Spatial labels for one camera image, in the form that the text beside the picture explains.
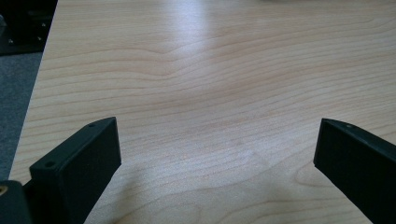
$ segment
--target wood grain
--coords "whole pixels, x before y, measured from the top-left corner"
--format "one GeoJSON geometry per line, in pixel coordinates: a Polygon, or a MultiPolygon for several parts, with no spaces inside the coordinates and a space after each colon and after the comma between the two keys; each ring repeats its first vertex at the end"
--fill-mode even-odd
{"type": "Polygon", "coordinates": [[[321,118],[396,143],[396,2],[60,0],[11,178],[116,116],[87,223],[369,223],[312,163],[321,118]]]}

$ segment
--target screw hole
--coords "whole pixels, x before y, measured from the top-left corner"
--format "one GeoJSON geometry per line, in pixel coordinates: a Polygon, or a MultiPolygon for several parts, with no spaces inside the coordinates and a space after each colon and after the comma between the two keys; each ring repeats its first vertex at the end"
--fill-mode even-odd
{"type": "Polygon", "coordinates": [[[50,168],[50,167],[53,166],[53,165],[55,165],[55,162],[54,162],[54,161],[48,161],[48,162],[45,164],[45,166],[46,166],[47,168],[50,168]]]}
{"type": "Polygon", "coordinates": [[[3,194],[5,194],[8,190],[7,186],[0,186],[0,196],[2,196],[3,194]]]}

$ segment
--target light wood surface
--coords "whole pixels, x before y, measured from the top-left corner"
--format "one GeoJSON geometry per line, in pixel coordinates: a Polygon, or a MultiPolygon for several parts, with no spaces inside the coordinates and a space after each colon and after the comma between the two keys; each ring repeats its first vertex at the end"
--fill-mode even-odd
{"type": "Polygon", "coordinates": [[[321,118],[396,143],[395,19],[386,0],[59,0],[11,178],[115,116],[122,166],[86,223],[370,223],[312,160],[321,118]]]}

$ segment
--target floor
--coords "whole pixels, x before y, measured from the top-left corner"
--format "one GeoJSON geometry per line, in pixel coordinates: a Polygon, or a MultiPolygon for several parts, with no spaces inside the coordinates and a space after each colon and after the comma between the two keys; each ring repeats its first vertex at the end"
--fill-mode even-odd
{"type": "Polygon", "coordinates": [[[0,57],[0,180],[8,179],[11,170],[41,56],[0,57]]]}

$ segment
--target table top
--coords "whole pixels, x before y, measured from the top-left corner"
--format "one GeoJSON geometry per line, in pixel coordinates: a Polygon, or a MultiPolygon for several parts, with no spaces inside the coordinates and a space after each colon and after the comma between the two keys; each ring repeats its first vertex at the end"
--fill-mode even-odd
{"type": "Polygon", "coordinates": [[[396,2],[60,0],[11,179],[117,117],[87,223],[369,223],[313,165],[321,118],[396,143],[396,2]]]}

